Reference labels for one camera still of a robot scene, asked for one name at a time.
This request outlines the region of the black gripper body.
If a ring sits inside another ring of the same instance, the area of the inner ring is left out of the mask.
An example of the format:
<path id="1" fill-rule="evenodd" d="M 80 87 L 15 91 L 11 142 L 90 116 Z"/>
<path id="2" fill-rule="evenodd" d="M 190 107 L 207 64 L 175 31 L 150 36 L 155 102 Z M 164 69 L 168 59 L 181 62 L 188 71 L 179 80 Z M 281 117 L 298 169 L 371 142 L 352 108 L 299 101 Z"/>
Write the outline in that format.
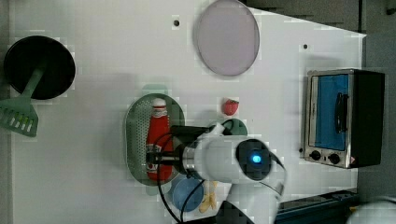
<path id="1" fill-rule="evenodd" d="M 173 125 L 147 144 L 146 163 L 171 165 L 183 170 L 183 153 L 200 135 L 207 133 L 208 127 Z"/>

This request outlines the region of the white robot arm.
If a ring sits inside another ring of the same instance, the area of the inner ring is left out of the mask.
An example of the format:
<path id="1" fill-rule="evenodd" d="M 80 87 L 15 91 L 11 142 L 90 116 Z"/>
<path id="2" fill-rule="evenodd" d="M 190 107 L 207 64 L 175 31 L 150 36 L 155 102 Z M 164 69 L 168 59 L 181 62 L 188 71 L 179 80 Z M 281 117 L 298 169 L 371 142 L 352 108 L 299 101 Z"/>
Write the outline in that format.
<path id="1" fill-rule="evenodd" d="M 228 184 L 223 206 L 252 224 L 274 224 L 287 170 L 259 139 L 233 135 L 222 124 L 173 126 L 156 137 L 146 162 L 183 175 Z"/>

